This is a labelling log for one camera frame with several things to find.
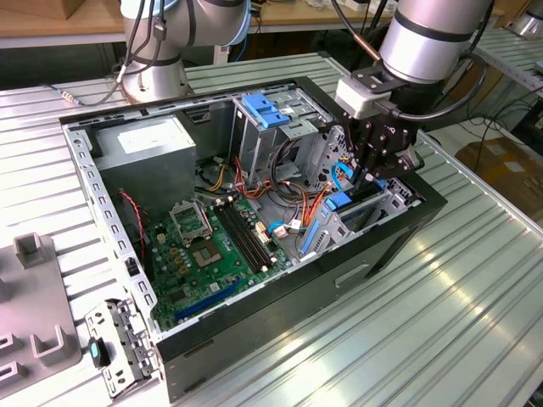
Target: gray plastic holder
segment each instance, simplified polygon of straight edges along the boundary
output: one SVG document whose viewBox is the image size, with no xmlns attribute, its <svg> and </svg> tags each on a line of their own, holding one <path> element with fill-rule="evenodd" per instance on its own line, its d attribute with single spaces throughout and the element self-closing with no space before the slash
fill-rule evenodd
<svg viewBox="0 0 543 407">
<path fill-rule="evenodd" d="M 16 237 L 0 249 L 0 399 L 80 359 L 53 239 Z"/>
</svg>

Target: yellow wire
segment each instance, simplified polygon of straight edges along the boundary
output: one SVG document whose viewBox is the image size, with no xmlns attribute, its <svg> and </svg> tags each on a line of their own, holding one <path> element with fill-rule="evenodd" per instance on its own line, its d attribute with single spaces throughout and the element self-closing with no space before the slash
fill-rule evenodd
<svg viewBox="0 0 543 407">
<path fill-rule="evenodd" d="M 219 174 L 219 179 L 217 180 L 217 182 L 215 183 L 215 185 L 213 187 L 209 187 L 207 188 L 208 191 L 211 191 L 211 192 L 214 192 L 216 191 L 217 189 L 219 189 L 222 185 L 222 178 L 224 176 L 224 170 L 226 169 L 226 166 L 221 164 L 221 172 Z"/>
</svg>

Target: blue tab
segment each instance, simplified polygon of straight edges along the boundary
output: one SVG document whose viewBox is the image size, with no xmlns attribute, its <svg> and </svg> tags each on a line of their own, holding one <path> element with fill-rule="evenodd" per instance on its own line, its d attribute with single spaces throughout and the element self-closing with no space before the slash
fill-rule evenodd
<svg viewBox="0 0 543 407">
<path fill-rule="evenodd" d="M 338 205 L 335 204 L 335 202 L 328 198 L 325 202 L 325 204 L 331 209 L 331 210 L 336 210 L 338 208 Z"/>
<path fill-rule="evenodd" d="M 282 114 L 275 103 L 261 93 L 245 95 L 242 97 L 244 106 L 260 122 L 264 128 L 277 127 L 290 121 L 288 116 Z"/>
<path fill-rule="evenodd" d="M 91 345 L 91 356 L 92 356 L 93 358 L 98 357 L 98 345 L 97 345 L 96 343 L 93 343 L 93 344 Z"/>
<path fill-rule="evenodd" d="M 331 200 L 336 208 L 350 204 L 352 201 L 345 192 L 338 192 L 331 196 L 327 201 Z"/>
<path fill-rule="evenodd" d="M 387 181 L 386 180 L 376 180 L 375 183 L 379 188 L 381 188 L 383 191 L 387 189 Z"/>
</svg>

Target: green circuit board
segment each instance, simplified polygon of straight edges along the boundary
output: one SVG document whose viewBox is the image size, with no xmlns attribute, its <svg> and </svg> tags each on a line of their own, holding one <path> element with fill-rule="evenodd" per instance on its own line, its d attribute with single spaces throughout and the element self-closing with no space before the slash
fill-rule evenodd
<svg viewBox="0 0 543 407">
<path fill-rule="evenodd" d="M 233 208 L 243 216 L 255 235 L 254 224 L 259 219 L 249 202 L 240 198 L 234 202 Z M 221 296 L 222 301 L 225 296 L 241 293 L 291 265 L 287 255 L 276 244 L 261 244 L 277 262 L 268 271 L 252 271 L 242 251 L 217 219 L 215 209 L 205 207 L 204 213 L 212 234 L 208 239 L 194 239 L 188 247 L 183 244 L 171 217 L 146 228 L 153 256 L 154 277 L 151 284 L 158 299 L 153 317 L 163 330 L 176 325 L 180 320 L 179 313 L 191 310 L 191 306 L 202 308 L 187 316 L 194 316 L 215 304 L 211 302 L 204 306 L 205 300 L 212 301 L 214 296 Z M 184 232 L 201 227 L 199 217 L 190 211 L 176 215 L 176 221 Z"/>
</svg>

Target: aluminum profile table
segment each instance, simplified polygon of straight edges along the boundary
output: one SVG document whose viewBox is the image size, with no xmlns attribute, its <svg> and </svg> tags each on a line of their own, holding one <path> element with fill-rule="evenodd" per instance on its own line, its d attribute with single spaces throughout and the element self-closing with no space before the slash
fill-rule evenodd
<svg viewBox="0 0 543 407">
<path fill-rule="evenodd" d="M 344 71 L 317 54 L 188 71 L 197 92 L 308 75 L 333 94 Z M 83 100 L 108 81 L 65 84 Z M 106 106 L 126 103 L 115 93 Z M 0 92 L 0 239 L 53 237 L 82 361 L 2 405 L 100 406 L 104 381 L 83 316 L 122 297 L 57 117 L 81 112 L 35 87 Z M 543 231 L 421 135 L 420 175 L 449 203 L 382 273 L 180 402 L 211 405 L 522 405 L 543 379 Z M 151 381 L 119 405 L 167 405 Z"/>
<path fill-rule="evenodd" d="M 475 53 L 530 91 L 543 86 L 543 75 L 535 70 L 535 63 L 543 60 L 543 40 L 525 40 L 506 29 L 487 30 Z"/>
</svg>

